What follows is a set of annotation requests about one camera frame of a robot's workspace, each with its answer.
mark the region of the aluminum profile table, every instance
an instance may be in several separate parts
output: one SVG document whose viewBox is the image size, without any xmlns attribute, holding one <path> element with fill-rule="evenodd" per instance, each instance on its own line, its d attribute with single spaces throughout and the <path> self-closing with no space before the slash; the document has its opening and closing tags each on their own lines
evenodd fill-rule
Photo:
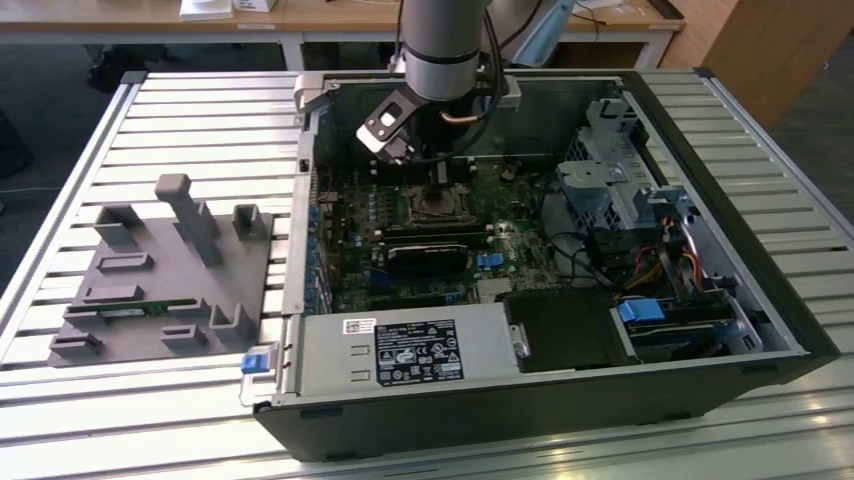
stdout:
<svg viewBox="0 0 854 480">
<path fill-rule="evenodd" d="M 240 355 L 49 368 L 50 338 L 98 242 L 90 228 L 98 206 L 130 202 L 140 216 L 168 216 L 153 197 L 156 178 L 168 172 L 190 176 L 190 193 L 213 213 L 252 202 L 275 214 L 261 341 L 280 335 L 296 76 L 150 74 L 116 93 L 0 302 L 0 477 L 852 475 L 851 227 L 716 80 L 690 71 L 643 75 L 839 346 L 838 361 L 699 419 L 337 464 L 300 464 L 255 423 L 237 400 Z M 666 156 L 652 152 L 678 183 Z"/>
</svg>

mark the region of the blue tab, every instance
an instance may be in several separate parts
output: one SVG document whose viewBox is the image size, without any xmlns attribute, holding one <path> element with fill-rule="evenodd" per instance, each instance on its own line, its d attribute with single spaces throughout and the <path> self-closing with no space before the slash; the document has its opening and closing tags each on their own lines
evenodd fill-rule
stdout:
<svg viewBox="0 0 854 480">
<path fill-rule="evenodd" d="M 489 267 L 499 267 L 504 264 L 504 254 L 493 253 L 489 255 Z"/>
<path fill-rule="evenodd" d="M 269 355 L 267 353 L 247 353 L 240 363 L 240 371 L 244 374 L 268 372 Z"/>
<path fill-rule="evenodd" d="M 653 298 L 632 298 L 616 306 L 623 322 L 655 322 L 664 320 L 664 312 Z"/>
</svg>

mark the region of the cable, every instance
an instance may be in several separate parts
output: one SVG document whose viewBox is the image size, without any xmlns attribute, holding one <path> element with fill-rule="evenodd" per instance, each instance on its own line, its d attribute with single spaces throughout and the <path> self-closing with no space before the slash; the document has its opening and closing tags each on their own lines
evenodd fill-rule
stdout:
<svg viewBox="0 0 854 480">
<path fill-rule="evenodd" d="M 543 5 L 543 0 L 536 0 L 536 5 L 533 6 L 533 10 L 531 10 L 531 14 L 528 18 L 524 20 L 524 23 L 519 27 L 519 29 L 509 34 L 509 36 L 504 39 L 504 41 L 499 45 L 499 50 L 503 50 L 507 45 L 512 43 L 512 41 L 521 35 L 521 32 L 528 28 L 531 22 L 533 21 L 533 17 L 536 16 L 536 12 L 539 11 L 539 7 Z"/>
<path fill-rule="evenodd" d="M 492 24 L 492 17 L 487 10 L 483 14 L 483 26 L 487 31 L 489 39 L 489 50 L 492 56 L 492 98 L 489 99 L 489 105 L 484 111 L 477 115 L 467 115 L 464 117 L 455 117 L 448 112 L 441 112 L 441 120 L 452 125 L 472 125 L 483 120 L 487 116 L 492 115 L 492 112 L 497 108 L 497 103 L 501 99 L 501 86 L 504 78 L 504 67 L 501 65 L 501 52 L 497 47 L 497 36 L 495 34 L 495 25 Z"/>
<path fill-rule="evenodd" d="M 49 192 L 61 190 L 62 187 L 30 187 L 30 188 L 13 188 L 12 190 L 0 190 L 0 195 L 6 193 L 24 193 L 24 192 Z"/>
<path fill-rule="evenodd" d="M 403 22 L 403 0 L 397 6 L 397 32 L 395 34 L 395 59 L 400 58 L 400 23 Z"/>
<path fill-rule="evenodd" d="M 593 277 L 593 280 L 596 281 L 596 283 L 599 285 L 601 285 L 601 287 L 607 290 L 611 290 L 612 292 L 617 292 L 621 293 L 623 289 L 619 288 L 613 282 L 608 279 L 608 277 L 605 277 L 601 272 L 599 270 L 596 270 L 593 267 L 589 266 L 589 264 L 587 264 L 585 262 L 581 262 L 577 258 L 575 258 L 573 254 L 567 252 L 565 250 L 563 250 L 556 244 L 555 242 L 551 242 L 551 246 L 555 249 L 555 252 L 563 257 L 565 258 L 572 265 L 579 266 L 583 270 L 587 271 L 587 273 L 589 273 Z"/>
<path fill-rule="evenodd" d="M 581 232 L 557 232 L 557 233 L 552 233 L 548 236 L 548 241 L 553 242 L 555 238 L 561 237 L 561 236 L 567 236 L 567 237 L 572 237 L 575 240 L 580 240 L 581 242 L 587 240 L 587 235 L 584 235 Z"/>
<path fill-rule="evenodd" d="M 485 11 L 483 16 L 483 23 L 485 25 L 487 36 L 489 37 L 489 49 L 492 50 L 492 68 L 493 68 L 492 78 L 495 81 L 495 92 L 492 94 L 492 101 L 489 102 L 487 109 L 480 115 L 481 121 L 480 121 L 480 124 L 477 125 L 477 130 L 471 135 L 468 140 L 464 141 L 463 144 L 457 148 L 455 148 L 453 151 L 448 153 L 443 153 L 441 155 L 437 155 L 432 158 L 412 159 L 412 161 L 409 162 L 412 164 L 429 165 L 433 163 L 443 162 L 449 158 L 453 158 L 456 155 L 463 153 L 468 149 L 468 147 L 471 147 L 477 142 L 477 140 L 480 140 L 480 137 L 485 133 L 485 129 L 489 125 L 489 120 L 492 119 L 492 113 L 495 112 L 495 109 L 497 108 L 497 103 L 500 102 L 500 99 L 501 99 L 501 84 L 503 84 L 503 78 L 504 78 L 504 68 L 500 62 L 501 57 L 500 57 L 500 50 L 497 48 L 497 37 L 495 36 L 495 26 L 492 24 L 492 17 L 489 16 L 488 10 Z"/>
<path fill-rule="evenodd" d="M 572 16 L 575 18 L 580 18 L 581 20 L 587 20 L 588 22 L 592 22 L 592 26 L 596 29 L 596 37 L 593 38 L 592 43 L 599 43 L 599 25 L 607 25 L 607 23 L 596 20 L 596 12 L 593 12 L 592 8 L 589 8 L 587 5 L 584 5 L 581 2 L 577 2 L 575 5 L 577 5 L 579 7 L 581 7 L 584 10 L 589 12 L 591 18 L 583 17 L 575 13 L 572 14 Z"/>
</svg>

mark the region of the wooden desk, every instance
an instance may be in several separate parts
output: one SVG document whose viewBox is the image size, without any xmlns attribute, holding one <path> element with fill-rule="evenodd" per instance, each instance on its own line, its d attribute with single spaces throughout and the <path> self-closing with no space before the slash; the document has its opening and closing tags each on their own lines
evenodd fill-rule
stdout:
<svg viewBox="0 0 854 480">
<path fill-rule="evenodd" d="M 289 70 L 304 70 L 305 42 L 393 41 L 396 3 L 279 0 L 269 13 L 181 22 L 180 0 L 0 0 L 0 43 L 249 43 L 281 45 Z M 628 0 L 593 11 L 604 25 L 572 17 L 561 42 L 643 44 L 636 66 L 653 68 L 684 22 Z"/>
<path fill-rule="evenodd" d="M 291 41 L 389 42 L 397 26 L 397 3 L 387 0 L 287 0 L 281 29 L 296 32 Z M 571 17 L 560 42 L 641 43 L 635 66 L 655 68 L 670 39 L 684 21 L 668 20 L 647 0 L 628 0 L 620 7 L 593 10 L 604 25 Z"/>
<path fill-rule="evenodd" d="M 180 0 L 0 0 L 0 44 L 279 43 L 301 64 L 299 45 L 281 39 L 285 4 L 181 22 Z"/>
<path fill-rule="evenodd" d="M 285 4 L 280 0 L 269 13 L 235 12 L 233 18 L 181 22 L 180 0 L 0 0 L 0 32 L 277 30 Z"/>
<path fill-rule="evenodd" d="M 851 0 L 671 0 L 688 26 L 662 66 L 710 68 L 764 129 L 854 26 Z"/>
</svg>

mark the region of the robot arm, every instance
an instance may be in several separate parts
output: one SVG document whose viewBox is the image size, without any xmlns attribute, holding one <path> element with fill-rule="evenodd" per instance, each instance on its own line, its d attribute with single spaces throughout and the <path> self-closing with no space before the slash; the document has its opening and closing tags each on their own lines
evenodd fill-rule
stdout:
<svg viewBox="0 0 854 480">
<path fill-rule="evenodd" d="M 573 3 L 575 0 L 401 0 L 405 85 L 377 106 L 356 133 L 380 160 L 436 163 L 473 144 L 485 125 L 479 126 L 461 148 L 452 141 L 464 135 L 468 126 L 488 121 L 497 106 L 504 88 L 501 58 L 541 65 L 560 38 Z M 477 88 L 484 37 L 493 57 L 492 75 L 485 82 L 491 85 Z M 488 106 L 475 113 L 479 97 L 489 97 L 484 103 Z"/>
</svg>

